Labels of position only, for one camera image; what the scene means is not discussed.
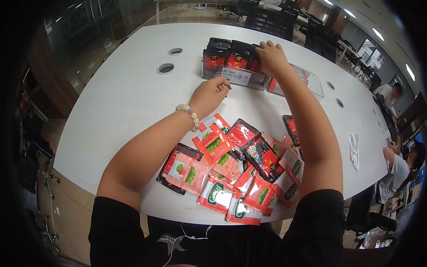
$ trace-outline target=logo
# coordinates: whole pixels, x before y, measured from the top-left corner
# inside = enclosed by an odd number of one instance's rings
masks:
[[[248,209],[248,206],[242,203],[242,201],[245,199],[245,197],[240,197],[237,201],[236,210],[234,212],[234,218],[236,219],[243,219],[246,215],[246,210]]]
[[[295,192],[297,190],[298,190],[298,184],[297,183],[294,183],[293,185],[291,185],[291,187],[289,188],[289,190],[285,194],[285,200],[289,201],[291,199],[291,197],[293,197],[293,195],[295,195]]]
[[[216,182],[211,191],[209,192],[209,196],[208,196],[208,203],[215,206],[216,205],[216,195],[218,194],[218,192],[220,191],[224,191],[224,185],[220,182]]]
[[[221,131],[226,135],[230,131],[230,129],[227,126],[225,126],[221,128]]]
[[[294,165],[294,168],[292,168],[292,172],[297,175],[299,171],[301,170],[301,161],[298,159]]]

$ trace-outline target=window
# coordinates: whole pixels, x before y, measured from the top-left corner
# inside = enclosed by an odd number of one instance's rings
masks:
[[[385,61],[385,57],[377,49],[377,44],[371,43],[367,38],[363,41],[357,54],[362,57],[363,62],[373,69],[379,70]]]

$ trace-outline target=glass wall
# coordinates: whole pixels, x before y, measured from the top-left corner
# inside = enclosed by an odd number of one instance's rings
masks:
[[[378,71],[385,61],[385,56],[377,49],[377,44],[373,44],[369,39],[365,38],[360,46],[357,54],[362,57],[362,60],[374,71]]]
[[[126,36],[153,15],[149,0],[73,0],[55,6],[44,24],[54,58],[81,94]]]

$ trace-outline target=person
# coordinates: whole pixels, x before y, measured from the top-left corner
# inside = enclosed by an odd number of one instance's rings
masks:
[[[384,157],[389,162],[389,174],[375,184],[375,200],[378,204],[384,204],[394,194],[399,192],[411,180],[411,171],[421,168],[426,157],[423,143],[415,142],[408,155],[408,160],[403,159],[402,154],[394,141],[383,149]]]
[[[144,238],[138,213],[141,189],[194,126],[187,111],[177,110],[132,138],[105,168],[89,233],[92,266],[339,265],[344,202],[337,138],[324,110],[289,65],[282,47],[272,41],[261,42],[256,53],[262,71],[284,88],[304,150],[300,201],[283,239],[272,231],[270,223],[207,226],[151,216],[150,234]],[[229,91],[230,83],[222,76],[204,81],[188,105],[202,119],[215,111]]]
[[[384,102],[390,109],[403,95],[403,88],[400,83],[395,83],[393,86],[384,84],[374,90],[374,94],[381,94],[384,96]]]

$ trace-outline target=ceiling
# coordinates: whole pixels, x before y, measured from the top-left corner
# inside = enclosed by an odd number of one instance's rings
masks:
[[[318,0],[324,6],[332,8],[324,0]],[[392,15],[385,3],[381,0],[328,0],[334,5],[347,9],[356,18],[350,16],[350,21],[363,29],[388,53],[397,67],[404,74],[411,86],[412,91],[417,95],[423,88],[420,67],[415,59],[410,46],[409,39],[405,36],[400,21]],[[384,38],[382,41],[373,31],[375,28]],[[415,75],[415,82],[409,75],[406,64]]]

